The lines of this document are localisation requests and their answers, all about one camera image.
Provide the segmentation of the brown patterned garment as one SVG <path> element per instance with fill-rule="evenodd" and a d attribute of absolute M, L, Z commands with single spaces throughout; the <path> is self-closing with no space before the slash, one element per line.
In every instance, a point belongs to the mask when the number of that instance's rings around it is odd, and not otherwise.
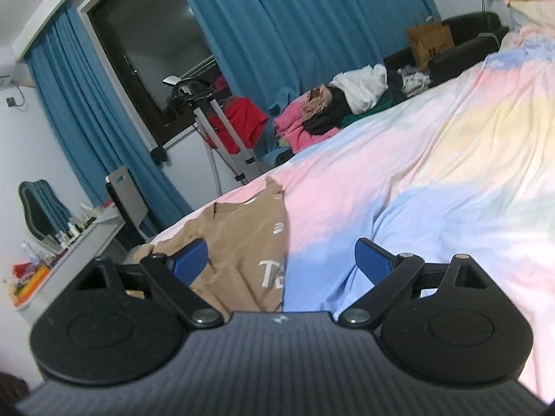
<path fill-rule="evenodd" d="M 309 98 L 303 105 L 303 119 L 308 120 L 320 114 L 333 101 L 333 95 L 325 85 L 315 87 L 309 92 Z"/>

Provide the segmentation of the blue curtain left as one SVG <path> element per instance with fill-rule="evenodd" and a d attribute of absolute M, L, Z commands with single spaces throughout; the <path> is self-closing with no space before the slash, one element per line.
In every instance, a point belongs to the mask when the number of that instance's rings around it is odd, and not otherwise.
<path fill-rule="evenodd" d="M 191 212 L 152 160 L 72 4 L 50 18 L 25 62 L 58 144 L 93 204 L 107 199 L 106 177 L 125 166 L 151 211 L 148 231 L 162 231 Z"/>

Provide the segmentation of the wavy mirror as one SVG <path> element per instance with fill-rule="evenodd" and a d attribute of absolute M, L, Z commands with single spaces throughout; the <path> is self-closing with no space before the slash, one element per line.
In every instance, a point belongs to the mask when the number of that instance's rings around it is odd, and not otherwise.
<path fill-rule="evenodd" d="M 39 241 L 47 237 L 54 239 L 66 232 L 71 213 L 57 198 L 48 181 L 22 181 L 18 187 L 25 223 L 30 233 Z"/>

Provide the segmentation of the blue curtain right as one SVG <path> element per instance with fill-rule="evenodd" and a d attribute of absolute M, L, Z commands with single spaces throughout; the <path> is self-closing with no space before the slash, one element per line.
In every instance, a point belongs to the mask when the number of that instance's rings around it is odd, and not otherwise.
<path fill-rule="evenodd" d="M 336 74 L 407 47 L 434 0 L 186 0 L 236 96 L 276 116 Z"/>

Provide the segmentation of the pastel pink bed sheet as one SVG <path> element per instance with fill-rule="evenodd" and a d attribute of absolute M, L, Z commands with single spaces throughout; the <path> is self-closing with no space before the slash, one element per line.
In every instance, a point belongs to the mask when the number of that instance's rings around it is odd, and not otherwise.
<path fill-rule="evenodd" d="M 273 170 L 291 227 L 285 302 L 346 308 L 354 245 L 473 255 L 531 323 L 522 384 L 554 396 L 554 33 L 525 26 L 459 77 Z"/>

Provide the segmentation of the brown paper bag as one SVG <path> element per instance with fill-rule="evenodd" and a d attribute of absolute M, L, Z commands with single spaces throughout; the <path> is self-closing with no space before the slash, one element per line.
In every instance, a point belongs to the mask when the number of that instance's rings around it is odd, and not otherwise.
<path fill-rule="evenodd" d="M 454 47 L 449 25 L 443 25 L 432 16 L 425 19 L 423 25 L 408 28 L 405 33 L 416 66 L 428 69 L 428 62 Z"/>

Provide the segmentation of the black garment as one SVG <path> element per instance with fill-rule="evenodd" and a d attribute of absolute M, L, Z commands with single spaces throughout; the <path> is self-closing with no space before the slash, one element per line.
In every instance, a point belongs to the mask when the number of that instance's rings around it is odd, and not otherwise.
<path fill-rule="evenodd" d="M 304 120 L 304 129 L 312 135 L 322 135 L 332 128 L 340 128 L 342 120 L 352 114 L 344 93 L 341 89 L 328 86 L 333 101 L 320 114 Z"/>

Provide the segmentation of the white dressing desk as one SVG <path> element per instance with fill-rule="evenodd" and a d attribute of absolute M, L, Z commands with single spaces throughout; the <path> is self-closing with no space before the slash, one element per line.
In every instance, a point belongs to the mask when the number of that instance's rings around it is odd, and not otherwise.
<path fill-rule="evenodd" d="M 95 257 L 108 255 L 116 261 L 126 257 L 127 250 L 117 241 L 125 222 L 114 206 L 103 213 L 81 234 L 61 260 L 50 268 L 30 297 L 16 307 L 17 313 L 33 326 L 48 306 Z"/>

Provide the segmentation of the silver garment steamer stand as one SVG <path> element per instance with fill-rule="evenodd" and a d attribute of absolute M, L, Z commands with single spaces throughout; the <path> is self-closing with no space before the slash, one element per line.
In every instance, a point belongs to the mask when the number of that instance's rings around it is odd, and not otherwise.
<path fill-rule="evenodd" d="M 215 151 L 230 168 L 236 182 L 247 185 L 264 174 L 264 168 L 256 158 L 253 149 L 247 148 L 225 116 L 221 105 L 215 98 L 214 88 L 209 82 L 199 78 L 180 78 L 169 75 L 163 79 L 163 83 L 171 88 L 168 104 L 180 112 L 188 110 L 194 115 L 196 130 L 207 147 L 207 155 L 213 157 Z M 225 131 L 230 134 L 231 140 L 239 149 L 237 153 L 230 153 L 224 145 L 210 122 L 208 113 L 215 115 Z"/>

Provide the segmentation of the dark window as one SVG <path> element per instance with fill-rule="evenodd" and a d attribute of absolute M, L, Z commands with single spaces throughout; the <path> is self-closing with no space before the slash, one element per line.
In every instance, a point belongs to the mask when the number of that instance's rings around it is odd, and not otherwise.
<path fill-rule="evenodd" d="M 170 100 L 181 77 L 214 83 L 219 66 L 186 0 L 85 0 L 86 12 L 119 85 L 156 144 L 193 123 Z"/>

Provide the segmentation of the tan t-shirt with logo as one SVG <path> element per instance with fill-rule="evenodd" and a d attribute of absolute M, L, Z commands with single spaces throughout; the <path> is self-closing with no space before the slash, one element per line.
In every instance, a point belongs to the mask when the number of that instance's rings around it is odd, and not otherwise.
<path fill-rule="evenodd" d="M 141 245 L 138 263 L 151 253 L 169 257 L 195 240 L 205 241 L 208 259 L 190 271 L 187 285 L 229 318 L 232 313 L 281 310 L 288 254 L 284 192 L 274 179 L 243 203 L 215 202 L 173 237 Z"/>

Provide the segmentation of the pink garment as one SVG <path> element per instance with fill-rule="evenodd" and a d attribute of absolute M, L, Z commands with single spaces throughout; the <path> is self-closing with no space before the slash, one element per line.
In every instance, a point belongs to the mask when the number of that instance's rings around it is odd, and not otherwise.
<path fill-rule="evenodd" d="M 283 113 L 274 119 L 274 127 L 278 138 L 283 139 L 294 154 L 329 139 L 340 132 L 339 128 L 332 128 L 322 135 L 312 135 L 303 127 L 304 105 L 309 99 L 305 93 L 292 101 Z"/>

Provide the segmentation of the black and white chair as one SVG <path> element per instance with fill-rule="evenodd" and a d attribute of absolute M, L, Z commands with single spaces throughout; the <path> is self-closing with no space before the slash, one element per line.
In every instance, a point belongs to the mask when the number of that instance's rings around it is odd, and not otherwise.
<path fill-rule="evenodd" d="M 135 229 L 141 241 L 150 241 L 141 228 L 141 224 L 148 216 L 148 206 L 136 187 L 136 183 L 126 166 L 121 166 L 105 178 L 106 191 L 112 198 L 119 214 L 126 224 Z"/>

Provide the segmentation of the red garment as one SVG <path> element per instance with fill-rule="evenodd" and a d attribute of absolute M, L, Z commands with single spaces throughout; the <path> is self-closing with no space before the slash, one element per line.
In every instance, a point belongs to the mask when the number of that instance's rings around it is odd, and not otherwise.
<path fill-rule="evenodd" d="M 253 149 L 262 136 L 269 117 L 247 98 L 231 97 L 223 112 L 245 146 Z M 240 148 L 215 112 L 210 111 L 207 118 L 227 152 L 237 154 Z"/>

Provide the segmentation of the blue curtain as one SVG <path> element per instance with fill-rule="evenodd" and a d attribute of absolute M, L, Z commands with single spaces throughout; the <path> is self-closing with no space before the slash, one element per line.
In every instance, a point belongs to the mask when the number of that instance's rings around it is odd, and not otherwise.
<path fill-rule="evenodd" d="M 125 166 L 151 211 L 148 231 L 162 231 L 191 212 L 152 160 L 72 4 L 50 18 L 25 62 L 58 144 L 93 204 L 107 199 L 106 177 Z"/>
<path fill-rule="evenodd" d="M 434 0 L 186 0 L 236 96 L 276 116 L 336 74 L 407 47 Z"/>

